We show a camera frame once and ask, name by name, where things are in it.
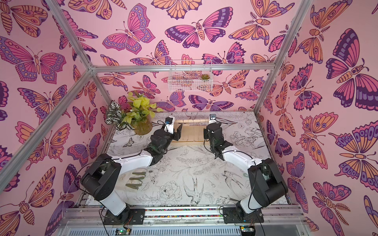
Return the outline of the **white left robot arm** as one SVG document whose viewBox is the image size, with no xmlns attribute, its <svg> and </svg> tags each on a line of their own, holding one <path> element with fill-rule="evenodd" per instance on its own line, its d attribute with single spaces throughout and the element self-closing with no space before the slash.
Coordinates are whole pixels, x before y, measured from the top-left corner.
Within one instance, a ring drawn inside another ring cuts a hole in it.
<svg viewBox="0 0 378 236">
<path fill-rule="evenodd" d="M 106 153 L 99 155 L 81 178 L 81 185 L 107 208 L 111 216 L 125 223 L 130 218 L 130 207 L 115 190 L 119 176 L 157 164 L 167 153 L 171 142 L 180 140 L 182 128 L 182 124 L 174 129 L 172 124 L 165 123 L 150 137 L 148 146 L 136 154 L 119 157 Z"/>
</svg>

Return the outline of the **wooden jewelry display stand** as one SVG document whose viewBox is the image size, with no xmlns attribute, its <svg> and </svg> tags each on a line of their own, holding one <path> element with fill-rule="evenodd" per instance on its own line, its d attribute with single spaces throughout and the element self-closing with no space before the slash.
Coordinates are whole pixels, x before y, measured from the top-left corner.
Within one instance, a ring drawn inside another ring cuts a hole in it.
<svg viewBox="0 0 378 236">
<path fill-rule="evenodd" d="M 209 124 L 209 119 L 176 120 L 175 131 L 182 125 L 181 138 L 178 142 L 203 142 L 204 129 Z"/>
</svg>

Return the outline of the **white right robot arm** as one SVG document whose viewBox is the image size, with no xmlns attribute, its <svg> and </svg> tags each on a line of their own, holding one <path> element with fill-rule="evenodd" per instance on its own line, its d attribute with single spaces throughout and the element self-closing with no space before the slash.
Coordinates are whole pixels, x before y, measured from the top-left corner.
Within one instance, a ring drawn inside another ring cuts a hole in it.
<svg viewBox="0 0 378 236">
<path fill-rule="evenodd" d="M 260 159 L 236 148 L 224 139 L 220 123 L 212 123 L 204 129 L 204 138 L 209 140 L 210 151 L 215 159 L 233 164 L 248 174 L 251 192 L 236 203 L 236 212 L 241 220 L 248 220 L 255 211 L 261 210 L 288 193 L 288 186 L 276 162 Z"/>
</svg>

